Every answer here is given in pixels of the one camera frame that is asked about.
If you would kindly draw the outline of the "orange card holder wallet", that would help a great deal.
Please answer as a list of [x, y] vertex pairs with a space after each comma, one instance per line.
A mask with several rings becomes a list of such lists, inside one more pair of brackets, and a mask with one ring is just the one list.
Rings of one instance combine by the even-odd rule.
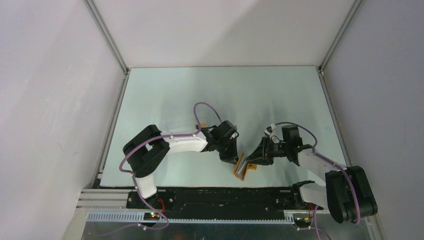
[[257, 165], [253, 163], [248, 163], [244, 157], [244, 152], [242, 152], [236, 162], [236, 165], [233, 169], [233, 175], [240, 181], [244, 181], [249, 170], [256, 170]]

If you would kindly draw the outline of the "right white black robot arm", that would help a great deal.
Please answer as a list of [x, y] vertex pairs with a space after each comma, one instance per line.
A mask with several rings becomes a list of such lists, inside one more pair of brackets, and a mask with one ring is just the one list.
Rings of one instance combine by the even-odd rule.
[[362, 167], [343, 165], [320, 153], [316, 136], [312, 137], [313, 144], [305, 144], [300, 130], [308, 134], [311, 131], [299, 124], [286, 121], [280, 122], [279, 126], [282, 139], [275, 134], [277, 124], [271, 124], [264, 131], [257, 148], [240, 160], [243, 176], [249, 165], [271, 166], [276, 158], [286, 158], [324, 181], [324, 185], [313, 180], [295, 183], [295, 192], [290, 196], [295, 208], [304, 209], [310, 203], [314, 204], [328, 210], [339, 224], [359, 224], [362, 218], [378, 213], [378, 204]]

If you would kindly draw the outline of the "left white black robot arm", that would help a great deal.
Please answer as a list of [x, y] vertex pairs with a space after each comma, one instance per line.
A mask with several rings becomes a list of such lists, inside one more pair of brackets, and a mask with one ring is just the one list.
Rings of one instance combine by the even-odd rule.
[[122, 149], [123, 162], [130, 165], [129, 173], [140, 192], [138, 201], [145, 208], [156, 206], [158, 194], [153, 173], [167, 155], [217, 151], [221, 161], [236, 164], [239, 159], [238, 136], [237, 127], [228, 120], [219, 125], [200, 127], [194, 133], [163, 134], [156, 125], [148, 125]]

